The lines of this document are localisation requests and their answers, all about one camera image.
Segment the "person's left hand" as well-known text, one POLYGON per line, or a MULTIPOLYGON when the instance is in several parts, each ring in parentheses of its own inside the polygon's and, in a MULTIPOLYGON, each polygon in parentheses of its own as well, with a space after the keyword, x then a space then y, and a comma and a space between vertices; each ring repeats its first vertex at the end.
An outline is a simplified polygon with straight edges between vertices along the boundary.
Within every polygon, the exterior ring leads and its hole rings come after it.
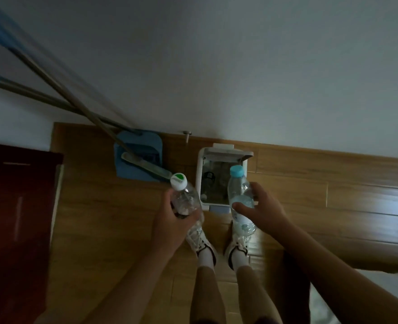
POLYGON ((169 261, 181 246, 187 233, 183 232, 181 219, 175 216, 171 207, 171 197, 174 190, 169 188, 162 195, 159 210, 154 216, 151 249, 153 252, 169 261))

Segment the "person's right hand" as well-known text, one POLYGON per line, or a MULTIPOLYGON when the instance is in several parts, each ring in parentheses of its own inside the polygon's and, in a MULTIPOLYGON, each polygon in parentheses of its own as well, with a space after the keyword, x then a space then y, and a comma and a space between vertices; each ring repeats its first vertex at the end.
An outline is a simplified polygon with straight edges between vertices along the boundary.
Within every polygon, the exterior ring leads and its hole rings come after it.
POLYGON ((283 207, 259 183, 251 182, 250 187, 257 205, 255 205, 255 216, 247 218, 263 232, 277 240, 278 232, 285 224, 289 223, 283 207))

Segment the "clear bottle with blue cap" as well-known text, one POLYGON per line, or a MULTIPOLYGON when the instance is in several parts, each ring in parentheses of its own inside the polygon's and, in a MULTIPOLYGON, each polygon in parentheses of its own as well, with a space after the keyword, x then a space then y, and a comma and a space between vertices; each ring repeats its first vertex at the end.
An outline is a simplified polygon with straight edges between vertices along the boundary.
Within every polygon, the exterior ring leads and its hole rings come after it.
POLYGON ((250 183, 246 179, 245 170, 242 165, 231 166, 227 190, 234 232, 243 238, 249 239, 256 231, 255 224, 233 208, 233 203, 236 202, 248 208, 255 207, 250 183))

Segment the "clear bottle with white cap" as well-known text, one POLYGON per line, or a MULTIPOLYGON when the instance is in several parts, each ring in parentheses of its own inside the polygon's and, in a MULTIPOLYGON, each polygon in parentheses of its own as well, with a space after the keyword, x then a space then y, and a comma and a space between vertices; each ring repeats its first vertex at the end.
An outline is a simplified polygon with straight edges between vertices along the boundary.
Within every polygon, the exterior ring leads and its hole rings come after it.
POLYGON ((175 216, 177 218, 186 219, 196 211, 200 213, 199 219, 186 236, 187 242, 196 250, 201 245, 201 234, 203 233, 202 224, 204 222, 200 196, 183 173, 175 173, 172 175, 170 184, 174 190, 174 194, 171 197, 171 204, 174 207, 175 216))

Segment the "person's right forearm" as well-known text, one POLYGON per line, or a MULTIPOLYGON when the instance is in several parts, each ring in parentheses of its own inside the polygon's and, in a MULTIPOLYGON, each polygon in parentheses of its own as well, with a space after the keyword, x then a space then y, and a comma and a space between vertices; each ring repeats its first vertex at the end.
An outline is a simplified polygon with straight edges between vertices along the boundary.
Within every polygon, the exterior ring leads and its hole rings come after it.
POLYGON ((398 324, 398 298, 284 220, 269 234, 296 260, 341 324, 398 324))

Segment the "person's left forearm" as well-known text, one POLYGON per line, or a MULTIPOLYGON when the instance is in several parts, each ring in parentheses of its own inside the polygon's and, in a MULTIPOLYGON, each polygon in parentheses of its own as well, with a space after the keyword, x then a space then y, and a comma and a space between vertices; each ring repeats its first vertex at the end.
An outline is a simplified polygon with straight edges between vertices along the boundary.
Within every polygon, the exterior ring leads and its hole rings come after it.
POLYGON ((140 324, 162 272, 180 246, 147 250, 82 324, 140 324))

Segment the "person's left white sneaker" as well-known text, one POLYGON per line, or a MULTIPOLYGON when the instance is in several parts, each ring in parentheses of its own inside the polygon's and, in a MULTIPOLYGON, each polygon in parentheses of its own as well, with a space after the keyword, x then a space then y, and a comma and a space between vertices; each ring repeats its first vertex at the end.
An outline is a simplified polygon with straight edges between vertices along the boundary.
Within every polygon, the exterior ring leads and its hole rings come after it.
POLYGON ((217 252, 207 239, 202 227, 192 227, 187 232, 186 241, 198 259, 197 267, 209 267, 213 270, 217 262, 217 252))

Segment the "person's white sneaker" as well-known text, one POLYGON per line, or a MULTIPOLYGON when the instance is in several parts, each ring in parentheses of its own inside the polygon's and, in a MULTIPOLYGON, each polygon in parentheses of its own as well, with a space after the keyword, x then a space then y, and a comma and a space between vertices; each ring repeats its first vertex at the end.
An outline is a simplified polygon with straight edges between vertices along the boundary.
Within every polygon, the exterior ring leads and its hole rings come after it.
POLYGON ((213 270, 217 262, 217 252, 207 239, 202 227, 192 227, 187 232, 186 241, 198 259, 197 267, 209 267, 213 270))
POLYGON ((249 242, 236 232, 234 222, 230 223, 223 255, 234 273, 237 273, 240 267, 250 266, 249 242))

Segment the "person's right white sneaker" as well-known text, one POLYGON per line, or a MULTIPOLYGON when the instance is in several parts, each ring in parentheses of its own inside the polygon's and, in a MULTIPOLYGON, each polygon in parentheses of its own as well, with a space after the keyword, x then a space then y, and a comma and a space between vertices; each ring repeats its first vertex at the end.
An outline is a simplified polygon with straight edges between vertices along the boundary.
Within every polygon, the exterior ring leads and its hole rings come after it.
POLYGON ((223 255, 234 273, 237 273, 240 267, 250 266, 249 242, 236 232, 234 222, 230 223, 223 255))

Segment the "white trash bin with lid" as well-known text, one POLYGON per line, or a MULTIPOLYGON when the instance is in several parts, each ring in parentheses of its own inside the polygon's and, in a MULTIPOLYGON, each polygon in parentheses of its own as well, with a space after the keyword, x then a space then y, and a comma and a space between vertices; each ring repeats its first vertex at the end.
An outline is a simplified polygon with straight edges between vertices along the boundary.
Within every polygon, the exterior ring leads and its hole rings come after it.
POLYGON ((231 144, 214 143, 211 147, 204 147, 198 153, 196 167, 196 190, 200 196, 202 209, 217 214, 230 213, 228 200, 228 183, 230 168, 242 165, 247 174, 248 159, 253 157, 252 151, 236 149, 231 144), (212 171, 215 183, 212 187, 202 186, 202 174, 212 171))

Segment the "person's left leg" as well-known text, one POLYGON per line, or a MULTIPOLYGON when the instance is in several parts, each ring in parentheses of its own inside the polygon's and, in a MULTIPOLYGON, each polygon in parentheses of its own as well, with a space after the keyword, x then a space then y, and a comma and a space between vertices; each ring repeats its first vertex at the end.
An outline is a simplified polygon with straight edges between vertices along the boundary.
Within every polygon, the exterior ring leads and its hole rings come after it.
POLYGON ((227 324, 224 302, 214 271, 214 259, 214 252, 209 247, 198 252, 189 324, 227 324))

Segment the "person's leg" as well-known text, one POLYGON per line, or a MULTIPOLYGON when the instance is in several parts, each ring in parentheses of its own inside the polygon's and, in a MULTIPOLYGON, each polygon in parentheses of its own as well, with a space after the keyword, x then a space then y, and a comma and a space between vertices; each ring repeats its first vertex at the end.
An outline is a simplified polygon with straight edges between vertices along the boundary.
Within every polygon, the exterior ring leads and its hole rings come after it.
POLYGON ((283 324, 277 307, 250 266, 245 253, 235 248, 230 261, 237 277, 239 311, 243 324, 283 324))
POLYGON ((214 259, 214 252, 209 247, 198 252, 189 324, 227 324, 224 302, 214 271, 214 259))

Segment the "person's right leg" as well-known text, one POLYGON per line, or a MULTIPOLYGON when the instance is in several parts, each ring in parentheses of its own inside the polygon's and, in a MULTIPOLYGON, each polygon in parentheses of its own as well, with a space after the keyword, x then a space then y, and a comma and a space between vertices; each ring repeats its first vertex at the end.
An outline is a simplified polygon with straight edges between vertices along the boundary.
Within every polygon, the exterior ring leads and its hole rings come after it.
POLYGON ((277 307, 250 266, 245 253, 235 248, 230 261, 237 277, 239 311, 243 324, 283 324, 277 307))

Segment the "white bed sheet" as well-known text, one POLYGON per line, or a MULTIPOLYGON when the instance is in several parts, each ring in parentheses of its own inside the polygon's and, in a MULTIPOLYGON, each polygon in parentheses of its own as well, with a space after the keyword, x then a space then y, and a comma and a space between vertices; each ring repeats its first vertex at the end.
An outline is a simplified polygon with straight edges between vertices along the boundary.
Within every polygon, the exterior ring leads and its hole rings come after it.
MULTIPOLYGON (((398 298, 398 273, 360 269, 357 271, 398 298)), ((310 284, 309 309, 310 324, 341 324, 313 284, 310 284)))

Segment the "dark red wooden cabinet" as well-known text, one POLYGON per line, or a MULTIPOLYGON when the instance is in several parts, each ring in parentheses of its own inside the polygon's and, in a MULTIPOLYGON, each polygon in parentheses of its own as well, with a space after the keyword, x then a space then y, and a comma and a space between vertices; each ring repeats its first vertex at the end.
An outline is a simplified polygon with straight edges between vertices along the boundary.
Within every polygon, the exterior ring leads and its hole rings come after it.
POLYGON ((60 153, 0 145, 0 324, 33 324, 46 309, 60 153))

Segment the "blue long-handled dustpan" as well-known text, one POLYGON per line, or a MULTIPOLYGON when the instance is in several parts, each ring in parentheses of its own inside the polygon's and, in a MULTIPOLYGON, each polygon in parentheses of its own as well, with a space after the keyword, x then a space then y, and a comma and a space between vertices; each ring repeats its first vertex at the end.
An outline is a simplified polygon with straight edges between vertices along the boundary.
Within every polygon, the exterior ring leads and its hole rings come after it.
MULTIPOLYGON (((86 116, 71 103, 39 92, 33 88, 21 85, 0 76, 0 89, 39 101, 71 113, 86 116)), ((162 168, 163 143, 158 134, 151 131, 133 130, 111 119, 97 115, 106 129, 117 128, 121 131, 116 138, 123 142, 141 161, 136 161, 117 141, 114 144, 116 175, 120 178, 140 181, 168 182, 168 178, 158 174, 157 167, 162 168)))

